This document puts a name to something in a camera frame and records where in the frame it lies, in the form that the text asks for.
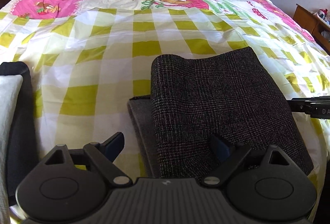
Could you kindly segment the wooden side shelf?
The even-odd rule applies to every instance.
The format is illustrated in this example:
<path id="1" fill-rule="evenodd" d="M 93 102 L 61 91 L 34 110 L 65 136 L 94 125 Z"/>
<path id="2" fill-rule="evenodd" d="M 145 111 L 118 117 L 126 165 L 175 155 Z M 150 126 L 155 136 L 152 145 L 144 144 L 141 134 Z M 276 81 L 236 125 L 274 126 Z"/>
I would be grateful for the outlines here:
<path id="1" fill-rule="evenodd" d="M 293 20 L 301 28 L 308 31 L 315 39 L 316 43 L 329 54 L 329 24 L 298 4 L 296 5 Z"/>

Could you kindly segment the dark grey plaid pants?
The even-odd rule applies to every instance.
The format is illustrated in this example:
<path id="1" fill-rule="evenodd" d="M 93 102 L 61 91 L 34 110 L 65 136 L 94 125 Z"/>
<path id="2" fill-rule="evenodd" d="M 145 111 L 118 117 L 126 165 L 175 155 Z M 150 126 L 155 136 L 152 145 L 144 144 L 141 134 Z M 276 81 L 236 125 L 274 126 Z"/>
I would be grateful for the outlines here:
<path id="1" fill-rule="evenodd" d="M 219 140 L 258 151 L 277 145 L 304 173 L 314 167 L 286 98 L 250 47 L 158 56 L 151 94 L 127 107 L 151 177 L 203 179 L 220 164 Z"/>

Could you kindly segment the red white plush toy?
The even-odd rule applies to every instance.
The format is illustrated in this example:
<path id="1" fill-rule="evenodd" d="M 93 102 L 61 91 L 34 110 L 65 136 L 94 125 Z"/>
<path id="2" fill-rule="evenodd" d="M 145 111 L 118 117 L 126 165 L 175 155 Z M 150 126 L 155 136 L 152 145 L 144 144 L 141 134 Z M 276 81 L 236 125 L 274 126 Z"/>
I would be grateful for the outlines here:
<path id="1" fill-rule="evenodd" d="M 324 22 L 326 22 L 328 25 L 330 24 L 330 12 L 327 9 L 320 9 L 317 12 L 317 16 L 321 18 Z"/>

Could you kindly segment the checkered cartoon bed sheet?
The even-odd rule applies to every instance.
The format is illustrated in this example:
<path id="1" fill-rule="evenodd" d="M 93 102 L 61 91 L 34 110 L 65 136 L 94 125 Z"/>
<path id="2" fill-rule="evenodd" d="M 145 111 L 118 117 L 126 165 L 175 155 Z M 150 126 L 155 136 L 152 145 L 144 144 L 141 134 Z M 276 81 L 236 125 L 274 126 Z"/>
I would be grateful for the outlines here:
<path id="1" fill-rule="evenodd" d="M 147 174 L 127 107 L 130 99 L 151 94 L 152 62 L 245 47 L 287 100 L 329 96 L 329 55 L 269 0 L 12 0 L 1 9 L 1 65 L 28 67 L 38 160 L 55 146 L 81 149 L 121 132 L 125 145 L 114 165 L 134 182 L 156 178 Z M 6 171 L 22 85 L 1 74 L 1 223 L 18 205 L 12 185 L 28 166 L 14 154 L 15 169 Z M 307 174 L 317 191 L 312 223 L 325 185 L 329 120 L 292 116 L 314 166 Z"/>

